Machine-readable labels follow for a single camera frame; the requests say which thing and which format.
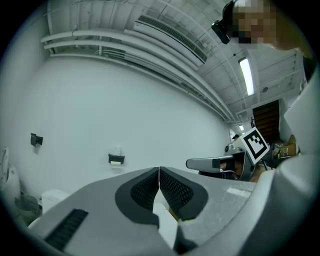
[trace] trash bin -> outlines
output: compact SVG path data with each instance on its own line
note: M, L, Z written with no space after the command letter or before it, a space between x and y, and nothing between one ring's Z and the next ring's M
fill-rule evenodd
M32 195L23 194L20 199L16 198L15 206L27 226L41 215L38 201Z

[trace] ceiling light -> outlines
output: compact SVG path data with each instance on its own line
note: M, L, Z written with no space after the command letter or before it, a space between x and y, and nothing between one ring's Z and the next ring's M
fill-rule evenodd
M249 60L247 58L242 58L239 60L240 67L244 76L246 91L248 96L254 94L254 82L252 80L252 73L249 65Z

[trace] ceiling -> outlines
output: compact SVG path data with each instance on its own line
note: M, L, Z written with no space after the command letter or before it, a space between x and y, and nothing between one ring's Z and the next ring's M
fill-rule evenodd
M237 112L274 100L300 86L302 56L296 50L279 51L265 45L247 49L234 42L221 43L211 24L221 19L229 0L50 0L51 35L74 30L132 30L140 15L148 15L175 28L207 56L196 73L217 93L229 110ZM248 57L254 95L248 96L238 60Z

